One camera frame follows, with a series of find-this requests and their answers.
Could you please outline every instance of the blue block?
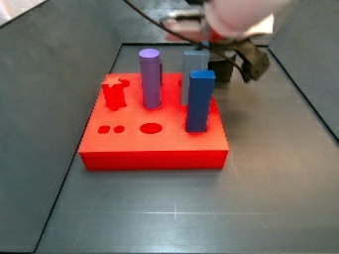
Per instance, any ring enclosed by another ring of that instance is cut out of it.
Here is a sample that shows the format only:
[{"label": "blue block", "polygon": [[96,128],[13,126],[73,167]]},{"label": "blue block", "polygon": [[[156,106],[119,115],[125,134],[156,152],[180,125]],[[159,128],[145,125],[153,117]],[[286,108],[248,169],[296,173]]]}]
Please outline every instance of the blue block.
[{"label": "blue block", "polygon": [[192,70],[187,107],[187,132],[205,132],[216,75],[212,70]]},{"label": "blue block", "polygon": [[183,85],[181,85],[181,105],[188,103],[189,75],[191,70],[205,70],[208,68],[209,51],[184,51],[183,62]]}]

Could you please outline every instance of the red shape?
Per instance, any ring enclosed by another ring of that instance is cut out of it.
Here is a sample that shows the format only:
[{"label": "red shape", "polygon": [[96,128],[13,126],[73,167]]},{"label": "red shape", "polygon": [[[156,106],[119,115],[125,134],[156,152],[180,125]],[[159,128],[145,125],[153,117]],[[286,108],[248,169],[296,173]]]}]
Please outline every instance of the red shape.
[{"label": "red shape", "polygon": [[100,126],[97,129],[99,134],[105,134],[109,131],[109,126]]},{"label": "red shape", "polygon": [[[180,105],[177,85],[181,74],[163,74],[161,106],[156,110],[143,107],[139,73],[109,74],[104,83],[111,84],[119,76],[129,81],[129,87],[124,90],[128,106],[117,111],[107,110],[100,92],[79,150],[87,169],[222,169],[230,147],[215,99],[208,131],[187,133],[187,107]],[[100,126],[121,126],[123,132],[116,135],[113,130],[99,135]]]},{"label": "red shape", "polygon": [[107,80],[101,84],[101,90],[105,100],[105,106],[116,111],[120,107],[125,107],[123,88],[129,85],[124,79],[116,78],[112,82]]},{"label": "red shape", "polygon": [[163,129],[163,126],[157,123],[145,123],[140,126],[140,131],[145,134],[155,134],[160,132]]},{"label": "red shape", "polygon": [[113,132],[115,133],[121,133],[124,131],[124,127],[123,126],[116,126],[116,127],[113,127]]}]

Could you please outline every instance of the shape sorter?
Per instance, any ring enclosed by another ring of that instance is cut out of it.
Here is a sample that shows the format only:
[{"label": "shape sorter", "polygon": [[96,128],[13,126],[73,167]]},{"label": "shape sorter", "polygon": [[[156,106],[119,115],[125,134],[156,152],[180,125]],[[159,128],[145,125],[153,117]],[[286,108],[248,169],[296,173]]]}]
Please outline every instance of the shape sorter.
[{"label": "shape sorter", "polygon": [[180,105],[181,73],[161,76],[161,104],[145,109],[139,73],[115,73],[101,87],[123,84],[124,103],[105,106],[103,89],[79,149],[84,166],[103,170],[222,169],[230,147],[212,98],[207,132],[185,131],[187,106]]}]

